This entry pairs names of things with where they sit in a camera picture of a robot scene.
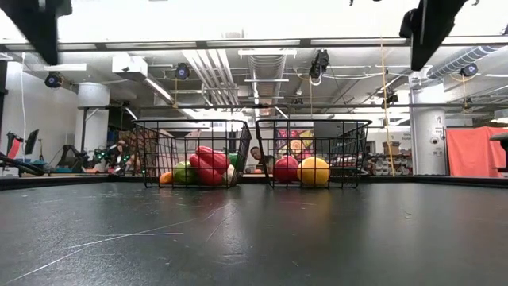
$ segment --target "black wire basket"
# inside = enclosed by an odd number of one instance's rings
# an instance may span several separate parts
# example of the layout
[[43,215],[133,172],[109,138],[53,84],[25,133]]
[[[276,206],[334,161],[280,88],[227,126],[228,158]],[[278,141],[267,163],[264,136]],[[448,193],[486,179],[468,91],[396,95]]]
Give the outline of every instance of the black wire basket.
[[251,133],[237,120],[137,120],[146,187],[232,187],[241,178]]
[[262,172],[272,187],[358,187],[371,123],[258,120]]

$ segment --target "white column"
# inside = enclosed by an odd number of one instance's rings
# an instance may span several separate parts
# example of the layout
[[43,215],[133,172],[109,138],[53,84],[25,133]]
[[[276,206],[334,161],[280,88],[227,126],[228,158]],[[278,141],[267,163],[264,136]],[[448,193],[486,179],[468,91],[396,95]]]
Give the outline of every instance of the white column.
[[[445,103],[442,82],[410,93],[411,103]],[[444,108],[411,108],[411,137],[413,138],[414,175],[446,175]]]
[[[81,83],[78,91],[78,106],[106,106],[110,104],[110,89],[100,83]],[[94,109],[89,109],[87,116]],[[107,143],[108,110],[98,110],[87,121],[85,129],[85,150],[90,156],[96,148],[105,148]],[[81,151],[81,130],[83,128],[83,110],[76,115],[75,147]]]

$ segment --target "box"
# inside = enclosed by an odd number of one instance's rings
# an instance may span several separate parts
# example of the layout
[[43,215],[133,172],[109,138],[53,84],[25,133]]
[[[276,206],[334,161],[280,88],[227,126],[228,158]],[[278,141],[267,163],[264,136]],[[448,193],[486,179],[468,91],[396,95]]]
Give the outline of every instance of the box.
[[[398,147],[400,146],[400,142],[392,141],[391,143],[391,155],[398,155],[400,154],[400,150]],[[383,142],[383,149],[385,155],[390,155],[390,150],[388,149],[388,143]]]

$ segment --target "ceiling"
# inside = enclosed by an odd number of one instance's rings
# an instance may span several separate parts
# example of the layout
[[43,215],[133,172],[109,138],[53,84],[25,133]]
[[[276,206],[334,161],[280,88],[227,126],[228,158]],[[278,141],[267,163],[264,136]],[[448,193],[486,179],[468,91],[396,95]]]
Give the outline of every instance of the ceiling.
[[[460,51],[464,47],[441,47],[433,55],[428,65],[434,65],[442,62],[454,52]],[[228,57],[234,82],[238,85],[250,86],[245,79],[251,79],[248,66],[247,56],[242,58],[238,55],[238,49],[228,49],[226,54]],[[287,64],[284,70],[283,78],[288,78],[289,82],[282,83],[280,88],[279,103],[290,103],[295,98],[296,91],[300,88],[302,91],[301,99],[304,103],[310,103],[311,93],[308,81],[302,81],[295,73],[302,73],[303,76],[308,74],[311,60],[314,59],[317,49],[300,48],[296,49],[296,57],[287,56]],[[376,74],[382,71],[381,68],[381,48],[329,48],[330,65],[335,68],[329,68],[326,72],[328,75],[348,75],[358,77],[364,74]],[[87,64],[86,71],[63,71],[62,74],[66,80],[74,83],[95,82],[106,83],[111,88],[111,98],[113,100],[129,100],[134,106],[153,105],[153,92],[141,83],[133,81],[121,81],[121,77],[111,72],[112,58],[118,52],[63,52],[61,61],[63,64]],[[396,78],[398,74],[407,71],[410,62],[410,48],[397,47],[385,48],[386,57],[385,65],[388,68],[387,82]],[[164,87],[169,91],[178,88],[181,90],[200,90],[201,81],[195,72],[186,81],[179,81],[178,86],[175,85],[174,68],[177,63],[187,62],[186,57],[181,51],[157,51],[157,52],[130,52],[130,56],[143,56],[149,66],[149,73],[157,78]],[[501,102],[505,100],[502,96],[506,95],[508,99],[508,88],[495,91],[495,95],[491,96],[489,91],[498,87],[508,85],[508,78],[487,77],[487,74],[505,75],[508,74],[508,65],[506,58],[508,57],[508,49],[501,49],[477,62],[481,75],[469,80],[464,87],[461,82],[455,81],[452,77],[444,79],[445,97],[448,102],[459,100],[464,95],[473,96],[473,102]],[[36,73],[41,78],[45,77],[45,73]],[[376,95],[376,88],[383,84],[382,76],[377,75],[369,79],[323,79],[321,84],[312,87],[312,103],[326,104],[342,104],[346,103],[362,103],[369,100],[371,95]],[[407,85],[402,85],[399,89],[407,89]],[[178,94],[177,101],[181,104],[204,104],[200,94]],[[243,103],[254,103],[254,99],[246,99]],[[461,112],[455,109],[450,112]],[[473,109],[479,116],[488,117],[490,109]],[[309,114],[310,109],[297,110],[300,114]],[[337,109],[312,109],[313,114],[334,114],[345,112],[345,110]],[[151,115],[178,117],[178,112],[157,111]]]

